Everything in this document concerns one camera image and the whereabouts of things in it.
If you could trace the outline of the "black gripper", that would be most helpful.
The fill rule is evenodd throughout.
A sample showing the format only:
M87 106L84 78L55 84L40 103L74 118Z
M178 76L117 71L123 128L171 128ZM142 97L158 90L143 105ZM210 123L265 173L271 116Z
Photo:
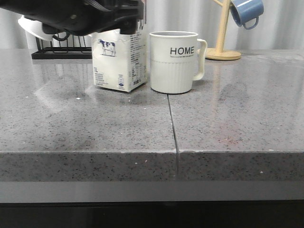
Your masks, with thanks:
M2 0L0 7L40 21L47 34L75 36L114 29L132 35L144 13L140 0Z

